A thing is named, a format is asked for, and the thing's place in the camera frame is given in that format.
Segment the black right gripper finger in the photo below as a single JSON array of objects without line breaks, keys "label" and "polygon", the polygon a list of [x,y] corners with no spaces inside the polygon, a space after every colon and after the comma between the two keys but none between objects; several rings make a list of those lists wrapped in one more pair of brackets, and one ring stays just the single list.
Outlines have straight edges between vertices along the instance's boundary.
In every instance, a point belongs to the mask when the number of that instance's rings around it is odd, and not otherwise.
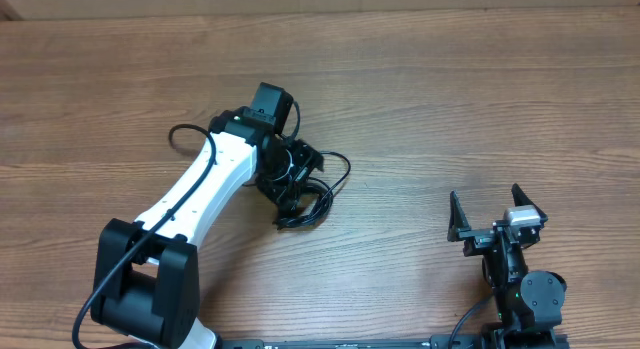
[{"label": "black right gripper finger", "polygon": [[514,183],[511,187],[511,194],[514,200],[514,204],[516,206],[533,206],[538,214],[538,216],[540,217],[540,222],[541,223],[546,223],[548,221],[548,216],[547,214],[540,209],[526,194],[525,192],[521,189],[521,187],[517,184]]},{"label": "black right gripper finger", "polygon": [[461,207],[459,197],[456,191],[452,191],[449,196],[450,203],[450,219],[447,240],[449,242],[461,241],[464,239],[466,232],[471,230],[466,215]]}]

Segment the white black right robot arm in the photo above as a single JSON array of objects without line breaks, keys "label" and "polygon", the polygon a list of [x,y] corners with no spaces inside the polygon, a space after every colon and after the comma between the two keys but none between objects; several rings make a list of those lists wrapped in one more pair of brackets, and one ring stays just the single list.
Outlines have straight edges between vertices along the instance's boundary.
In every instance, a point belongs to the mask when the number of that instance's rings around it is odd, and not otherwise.
[{"label": "white black right robot arm", "polygon": [[[555,328],[562,323],[567,284],[550,271],[531,271],[524,250],[540,241],[548,216],[520,188],[511,188],[514,205],[487,229],[469,224],[456,192],[450,193],[447,240],[464,243],[466,257],[481,256],[491,295],[465,313],[448,338],[449,348],[550,348],[570,346]],[[482,326],[478,335],[458,336],[461,327],[485,303],[494,300],[499,320]]]}]

